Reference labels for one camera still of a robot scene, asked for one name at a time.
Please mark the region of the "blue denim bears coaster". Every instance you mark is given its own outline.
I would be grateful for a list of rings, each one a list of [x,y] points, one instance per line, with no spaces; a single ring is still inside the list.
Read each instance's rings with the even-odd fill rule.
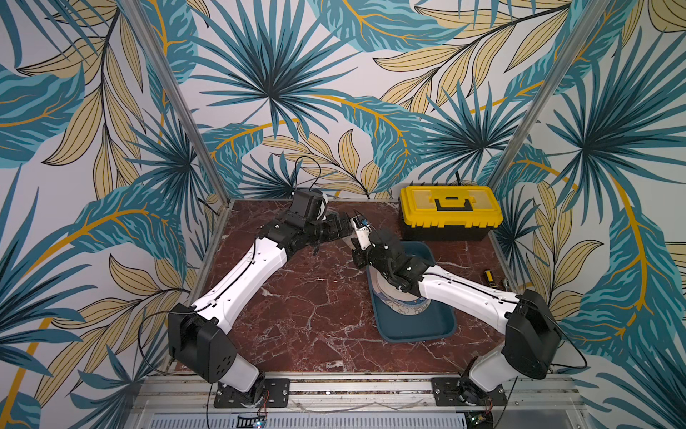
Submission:
[[[403,316],[419,315],[432,304],[431,300],[400,292],[383,278],[374,279],[372,287],[374,295],[379,298],[382,303]]]

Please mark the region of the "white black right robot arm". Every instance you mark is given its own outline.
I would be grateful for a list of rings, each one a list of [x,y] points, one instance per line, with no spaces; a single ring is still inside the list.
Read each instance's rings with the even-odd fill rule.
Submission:
[[[371,266],[391,288],[415,298],[437,301],[473,316],[504,341],[477,357],[462,385],[479,394],[491,393],[516,377],[544,379],[562,341],[562,330],[536,291],[499,291],[454,275],[421,257],[410,256],[389,230],[357,227],[350,239],[357,266]]]

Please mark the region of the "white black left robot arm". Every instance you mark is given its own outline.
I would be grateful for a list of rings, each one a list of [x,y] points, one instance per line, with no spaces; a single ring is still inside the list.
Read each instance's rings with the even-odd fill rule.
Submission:
[[[297,191],[288,210],[263,225],[248,252],[216,286],[190,306],[168,314],[170,356],[209,384],[224,385],[257,401],[264,375],[241,357],[229,333],[264,283],[300,250],[355,233],[348,214],[329,212],[320,191]]]

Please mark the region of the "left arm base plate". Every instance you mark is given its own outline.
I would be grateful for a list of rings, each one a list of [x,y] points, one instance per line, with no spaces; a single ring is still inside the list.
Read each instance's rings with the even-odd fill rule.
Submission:
[[[215,409],[285,409],[289,404],[290,380],[259,377],[246,393],[219,383],[214,398]]]

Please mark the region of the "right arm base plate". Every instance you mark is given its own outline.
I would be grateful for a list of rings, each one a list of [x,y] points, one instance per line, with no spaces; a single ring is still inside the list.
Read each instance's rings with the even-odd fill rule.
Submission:
[[[505,406],[507,395],[499,385],[490,393],[478,388],[462,377],[434,377],[431,380],[432,395],[437,407],[486,407]]]

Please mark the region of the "yellow black toolbox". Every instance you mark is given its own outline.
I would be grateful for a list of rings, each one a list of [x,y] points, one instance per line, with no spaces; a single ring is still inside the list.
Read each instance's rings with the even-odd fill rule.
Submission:
[[[504,221],[486,186],[411,185],[400,191],[399,203],[406,241],[482,241]]]

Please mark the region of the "teal plastic storage tray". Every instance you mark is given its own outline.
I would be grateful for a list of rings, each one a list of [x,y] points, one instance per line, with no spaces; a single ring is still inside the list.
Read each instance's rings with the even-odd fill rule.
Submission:
[[[446,339],[457,330],[457,320],[452,307],[438,301],[416,316],[403,316],[391,310],[373,293],[374,279],[382,276],[368,266],[366,275],[372,298],[373,314],[377,330],[384,341],[412,343]]]

